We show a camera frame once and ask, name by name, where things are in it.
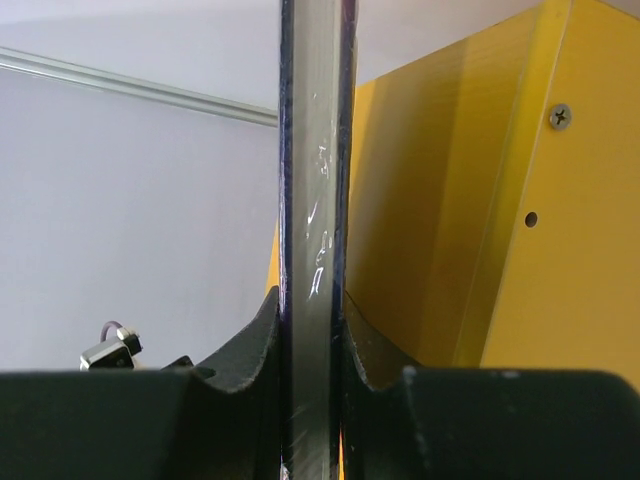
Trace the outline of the purple Daniel Defoe book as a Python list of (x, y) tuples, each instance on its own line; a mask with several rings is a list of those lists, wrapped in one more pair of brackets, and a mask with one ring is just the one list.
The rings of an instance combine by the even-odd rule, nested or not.
[(292, 479), (335, 479), (358, 5), (280, 11), (282, 458)]

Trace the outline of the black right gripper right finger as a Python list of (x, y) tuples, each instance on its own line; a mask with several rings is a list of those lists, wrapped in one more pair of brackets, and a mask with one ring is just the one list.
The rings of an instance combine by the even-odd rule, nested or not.
[(419, 365), (344, 304), (349, 479), (635, 479), (639, 396), (594, 370)]

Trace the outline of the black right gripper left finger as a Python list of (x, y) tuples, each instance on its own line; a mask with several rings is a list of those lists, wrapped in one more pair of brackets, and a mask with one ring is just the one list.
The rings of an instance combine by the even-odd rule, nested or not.
[(193, 366), (1, 377), (5, 479), (276, 479), (279, 293)]

